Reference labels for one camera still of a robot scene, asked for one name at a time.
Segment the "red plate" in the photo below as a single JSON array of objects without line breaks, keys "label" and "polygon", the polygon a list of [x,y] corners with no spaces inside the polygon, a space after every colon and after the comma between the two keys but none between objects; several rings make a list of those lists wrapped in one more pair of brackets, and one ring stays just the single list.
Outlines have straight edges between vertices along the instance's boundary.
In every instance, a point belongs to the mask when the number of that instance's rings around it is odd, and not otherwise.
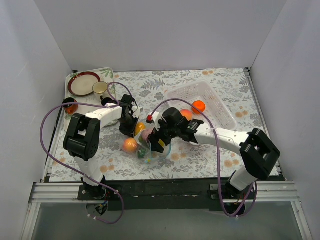
[{"label": "red plate", "polygon": [[84,71],[74,76],[68,83],[68,90],[75,96],[85,97],[93,93],[92,87],[101,82],[100,77],[91,71]]}]

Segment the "green object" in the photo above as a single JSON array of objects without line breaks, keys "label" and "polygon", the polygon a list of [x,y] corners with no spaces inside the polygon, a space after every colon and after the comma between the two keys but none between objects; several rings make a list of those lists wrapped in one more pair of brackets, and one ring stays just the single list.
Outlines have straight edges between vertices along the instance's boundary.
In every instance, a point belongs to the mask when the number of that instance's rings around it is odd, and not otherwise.
[{"label": "green object", "polygon": [[143,159],[146,156],[147,150],[144,147],[141,147],[138,150],[138,159]]}]

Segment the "table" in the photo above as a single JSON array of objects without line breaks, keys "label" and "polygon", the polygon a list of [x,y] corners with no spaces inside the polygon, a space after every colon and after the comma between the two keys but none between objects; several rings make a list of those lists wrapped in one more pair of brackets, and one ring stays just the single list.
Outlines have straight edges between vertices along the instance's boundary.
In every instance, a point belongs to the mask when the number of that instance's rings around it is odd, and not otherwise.
[{"label": "table", "polygon": [[[114,80],[125,84],[132,92],[146,116],[162,100],[164,93],[178,85],[191,81],[207,81],[219,94],[225,105],[238,122],[237,131],[249,132],[252,128],[263,128],[262,119],[255,104],[249,83],[243,69],[212,68],[184,71],[132,71],[114,73]],[[122,87],[116,87],[117,96],[125,93]],[[217,177],[217,149],[211,145],[193,146],[181,139],[172,140],[172,150],[165,160],[155,163],[143,161],[120,150],[118,140],[121,137],[119,123],[105,127],[100,132],[99,149],[96,154],[100,171],[106,180],[146,180],[146,179],[185,179]],[[63,148],[65,131],[58,133],[55,157],[76,168],[78,165]],[[243,165],[240,156],[221,149],[221,176],[229,177]],[[49,173],[50,182],[78,182],[81,176],[56,162]],[[278,176],[275,167],[271,176]]]}]

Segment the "plastic basket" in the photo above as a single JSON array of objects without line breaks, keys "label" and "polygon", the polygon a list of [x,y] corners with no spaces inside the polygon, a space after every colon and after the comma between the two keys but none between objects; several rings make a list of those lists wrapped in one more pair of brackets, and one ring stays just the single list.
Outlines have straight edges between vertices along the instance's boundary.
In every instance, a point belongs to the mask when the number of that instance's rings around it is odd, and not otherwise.
[{"label": "plastic basket", "polygon": [[[206,106],[203,113],[212,121],[215,128],[237,129],[237,121],[217,92],[206,81],[194,81],[175,87],[168,90],[165,93],[165,97],[166,99],[183,99],[191,104],[197,100],[201,100]],[[182,101],[169,101],[168,104],[170,107],[175,107],[178,110],[191,110],[191,107]],[[193,118],[207,122],[201,114],[193,114]]]}]

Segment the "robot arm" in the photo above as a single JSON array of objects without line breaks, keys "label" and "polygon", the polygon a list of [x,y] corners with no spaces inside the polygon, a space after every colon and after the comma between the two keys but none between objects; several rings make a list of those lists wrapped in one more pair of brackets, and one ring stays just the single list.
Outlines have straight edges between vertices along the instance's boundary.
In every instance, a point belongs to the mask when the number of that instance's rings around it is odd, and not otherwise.
[{"label": "robot arm", "polygon": [[[132,96],[124,95],[119,101],[119,106],[113,108],[100,108],[85,115],[75,113],[72,115],[68,130],[66,132],[63,148],[74,157],[80,170],[88,177],[104,182],[104,176],[100,172],[96,160],[96,153],[99,147],[100,130],[107,124],[119,120],[120,132],[132,137],[137,125],[141,108],[133,106],[135,99]],[[91,191],[92,196],[97,198],[103,194],[101,186],[91,180],[82,178],[83,184]]]},{"label": "robot arm", "polygon": [[[163,153],[159,140],[168,145],[175,137],[196,144],[217,145],[213,129],[207,123],[196,119],[188,121],[174,107],[162,115],[155,112],[147,122],[154,122],[156,126],[148,137],[152,151]],[[244,162],[225,185],[227,194],[235,197],[252,182],[268,179],[280,152],[262,130],[254,128],[252,132],[238,132],[216,128],[215,131],[220,147],[240,155]]]}]

